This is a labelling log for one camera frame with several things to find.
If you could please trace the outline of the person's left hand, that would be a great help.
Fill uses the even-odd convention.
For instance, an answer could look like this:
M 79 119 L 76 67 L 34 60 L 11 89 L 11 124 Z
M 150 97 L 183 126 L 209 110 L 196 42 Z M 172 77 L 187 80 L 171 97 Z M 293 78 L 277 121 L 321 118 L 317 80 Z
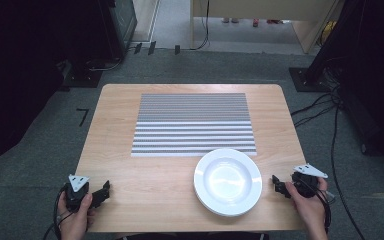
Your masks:
M 87 228 L 93 223 L 94 211 L 90 209 L 93 197 L 86 194 L 77 213 L 70 214 L 66 208 L 66 195 L 62 193 L 58 202 L 58 213 L 64 218 L 59 225 L 61 240 L 83 240 Z

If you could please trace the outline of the light wooden desk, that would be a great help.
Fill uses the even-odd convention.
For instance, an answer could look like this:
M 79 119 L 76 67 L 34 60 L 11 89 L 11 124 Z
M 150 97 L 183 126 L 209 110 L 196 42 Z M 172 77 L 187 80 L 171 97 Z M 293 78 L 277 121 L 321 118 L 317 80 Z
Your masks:
M 309 53 L 329 21 L 339 18 L 345 0 L 190 0 L 190 46 L 196 17 L 291 20 L 304 53 Z

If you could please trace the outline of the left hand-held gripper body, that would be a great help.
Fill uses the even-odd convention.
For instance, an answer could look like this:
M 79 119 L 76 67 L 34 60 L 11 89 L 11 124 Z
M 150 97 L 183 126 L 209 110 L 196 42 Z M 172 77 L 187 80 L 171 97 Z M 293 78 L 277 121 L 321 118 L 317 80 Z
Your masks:
M 89 177 L 70 174 L 65 190 L 65 206 L 69 212 L 78 212 L 89 192 Z

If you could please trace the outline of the grey striped placemat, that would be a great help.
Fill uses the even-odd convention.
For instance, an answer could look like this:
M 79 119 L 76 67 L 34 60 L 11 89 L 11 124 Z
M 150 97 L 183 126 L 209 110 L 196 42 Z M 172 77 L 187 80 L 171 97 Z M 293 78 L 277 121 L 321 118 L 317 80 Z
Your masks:
M 135 157 L 203 156 L 216 149 L 257 153 L 244 93 L 143 94 Z

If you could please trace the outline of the black stand with base plate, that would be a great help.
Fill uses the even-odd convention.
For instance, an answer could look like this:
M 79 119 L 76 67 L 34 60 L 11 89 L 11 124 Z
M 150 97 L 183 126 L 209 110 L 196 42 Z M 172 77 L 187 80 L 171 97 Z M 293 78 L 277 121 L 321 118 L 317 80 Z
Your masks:
M 290 68 L 298 92 L 329 92 L 323 70 L 344 61 L 352 45 L 351 20 L 359 0 L 345 0 L 339 19 L 308 68 Z

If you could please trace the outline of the black stand base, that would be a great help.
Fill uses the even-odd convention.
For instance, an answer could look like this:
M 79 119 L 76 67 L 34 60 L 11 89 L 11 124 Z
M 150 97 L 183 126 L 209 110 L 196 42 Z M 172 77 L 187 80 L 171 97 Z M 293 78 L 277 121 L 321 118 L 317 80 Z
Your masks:
M 64 60 L 57 64 L 57 69 L 63 76 L 63 88 L 96 88 L 102 72 L 78 67 Z

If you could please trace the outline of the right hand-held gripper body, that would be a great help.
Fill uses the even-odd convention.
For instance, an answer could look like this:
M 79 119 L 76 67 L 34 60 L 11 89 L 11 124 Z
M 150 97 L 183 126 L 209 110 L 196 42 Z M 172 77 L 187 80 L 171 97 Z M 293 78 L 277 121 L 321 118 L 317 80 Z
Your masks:
M 305 198 L 311 198 L 316 195 L 318 190 L 318 179 L 327 179 L 328 175 L 311 164 L 306 163 L 295 166 L 291 178 L 298 193 Z

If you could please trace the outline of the white round plate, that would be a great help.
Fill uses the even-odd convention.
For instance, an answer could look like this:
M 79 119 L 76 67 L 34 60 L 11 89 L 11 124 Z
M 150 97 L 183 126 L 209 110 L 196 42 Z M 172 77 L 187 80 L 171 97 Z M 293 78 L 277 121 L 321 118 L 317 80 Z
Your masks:
M 257 165 L 248 155 L 233 149 L 217 149 L 204 155 L 195 167 L 193 184 L 200 202 L 224 217 L 250 211 L 263 189 Z

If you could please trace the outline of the person's right hand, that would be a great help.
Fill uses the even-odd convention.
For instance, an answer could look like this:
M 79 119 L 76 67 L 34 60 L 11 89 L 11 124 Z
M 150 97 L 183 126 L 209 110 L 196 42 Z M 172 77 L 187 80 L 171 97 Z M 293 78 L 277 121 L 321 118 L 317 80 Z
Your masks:
M 285 186 L 304 223 L 307 239 L 328 240 L 328 235 L 325 230 L 325 208 L 321 200 L 317 196 L 312 198 L 301 196 L 291 182 L 286 182 Z

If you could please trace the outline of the dark glass-front cabinet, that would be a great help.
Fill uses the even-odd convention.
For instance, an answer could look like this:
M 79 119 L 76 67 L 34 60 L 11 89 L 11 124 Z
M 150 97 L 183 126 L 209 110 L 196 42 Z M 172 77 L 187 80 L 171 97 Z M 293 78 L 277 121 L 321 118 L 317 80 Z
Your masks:
M 137 19 L 133 0 L 98 0 L 111 60 L 122 60 L 130 46 Z

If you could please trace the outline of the black floor tape mark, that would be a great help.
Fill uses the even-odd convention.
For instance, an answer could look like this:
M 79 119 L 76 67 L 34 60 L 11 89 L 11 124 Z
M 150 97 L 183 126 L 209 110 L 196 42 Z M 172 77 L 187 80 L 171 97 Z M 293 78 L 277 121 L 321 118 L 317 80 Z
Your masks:
M 76 108 L 76 111 L 77 112 L 81 112 L 83 114 L 82 118 L 81 118 L 81 121 L 79 123 L 79 127 L 82 127 L 84 122 L 85 122 L 85 120 L 86 120 L 86 118 L 87 118 L 87 116 L 88 116 L 88 113 L 89 113 L 90 109 L 88 109 L 88 108 Z

